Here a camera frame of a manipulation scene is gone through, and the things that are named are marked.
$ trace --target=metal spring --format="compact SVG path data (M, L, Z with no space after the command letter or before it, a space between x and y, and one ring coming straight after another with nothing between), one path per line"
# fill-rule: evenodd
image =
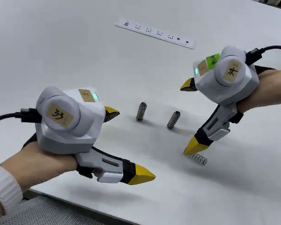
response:
M191 154L189 156L187 156L189 159L193 160L194 162L201 164L201 165L206 165L207 163L207 158L205 158L204 156L195 153L195 154Z
M172 130L172 129L174 128L174 126L175 126L175 124L177 123L179 117L180 117L180 112L179 112L179 111L175 111L175 112L173 113L173 115L171 116L171 118L170 118L168 124L167 124L167 128L168 128L169 130Z
M136 120L141 122L144 119L144 114L147 108L147 104L142 102L140 103L139 110L137 111Z

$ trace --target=power strip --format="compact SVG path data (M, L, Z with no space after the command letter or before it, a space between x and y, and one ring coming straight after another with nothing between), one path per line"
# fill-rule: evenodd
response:
M195 42L190 40L189 38L184 38L179 35L173 35L168 32L158 30L149 26L140 25L139 23L131 20L120 19L119 22L115 25L117 27L121 27L153 38L180 45L185 48L195 48Z

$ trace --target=white table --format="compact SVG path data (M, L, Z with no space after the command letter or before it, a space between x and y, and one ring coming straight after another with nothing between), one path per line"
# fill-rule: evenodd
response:
M115 27L121 17L190 36L186 49ZM281 10L250 0L0 0L0 115L33 107L48 85L95 86L121 116L104 124L96 147L145 166L156 180L101 184L64 174L32 189L138 224L281 224L281 105L255 109L202 154L181 152L215 109L200 93L180 92L192 62L225 45L281 45ZM281 51L260 61L281 69ZM134 120L146 101L146 120ZM174 110L176 129L165 126ZM0 158L34 132L0 123Z

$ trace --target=paper label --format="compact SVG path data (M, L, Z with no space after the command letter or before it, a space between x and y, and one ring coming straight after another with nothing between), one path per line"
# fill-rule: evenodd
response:
M239 61L231 60L223 78L226 81L234 82L241 66L242 66L242 64Z
M199 63L198 70L199 70L200 76L203 76L205 73L207 73L209 71L206 60L203 60L202 62Z
M73 120L73 115L66 110L60 108L55 103L52 103L46 112L46 116L58 123L64 128L67 128Z
M90 90L78 89L84 102L95 102Z

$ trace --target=white sleeve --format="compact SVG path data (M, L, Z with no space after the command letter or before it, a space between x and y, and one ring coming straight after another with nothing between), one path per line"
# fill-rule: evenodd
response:
M16 179L0 166L0 204L4 215L21 202L22 190Z

